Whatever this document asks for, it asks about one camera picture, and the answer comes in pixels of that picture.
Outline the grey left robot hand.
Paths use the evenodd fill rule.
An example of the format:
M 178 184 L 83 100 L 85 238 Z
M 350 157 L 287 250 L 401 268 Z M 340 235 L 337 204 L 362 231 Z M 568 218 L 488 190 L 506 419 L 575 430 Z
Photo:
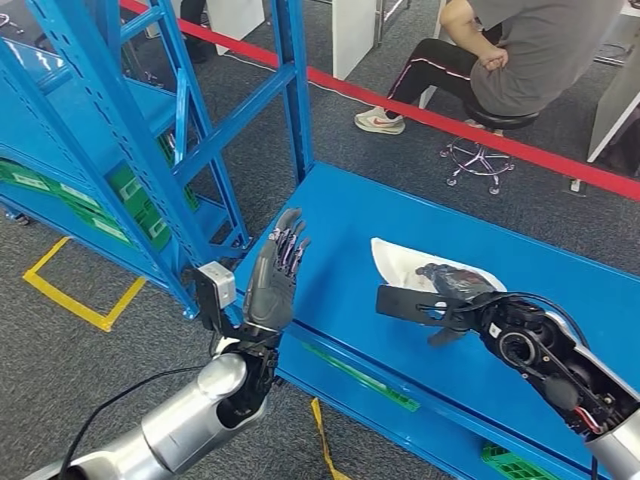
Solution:
M 242 306 L 245 324 L 279 332 L 293 320 L 297 276 L 309 244 L 301 237 L 305 227 L 300 208 L 288 208 L 269 232 L 246 290 Z

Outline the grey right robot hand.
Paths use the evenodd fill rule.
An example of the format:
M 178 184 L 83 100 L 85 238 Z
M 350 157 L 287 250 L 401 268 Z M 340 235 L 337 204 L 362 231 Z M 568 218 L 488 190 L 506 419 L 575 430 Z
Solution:
M 448 264 L 427 263 L 417 268 L 415 273 L 430 280 L 438 294 L 465 302 L 497 290 L 482 275 Z M 467 329 L 442 328 L 438 333 L 429 336 L 428 343 L 432 347 L 442 347 L 459 340 L 466 332 Z

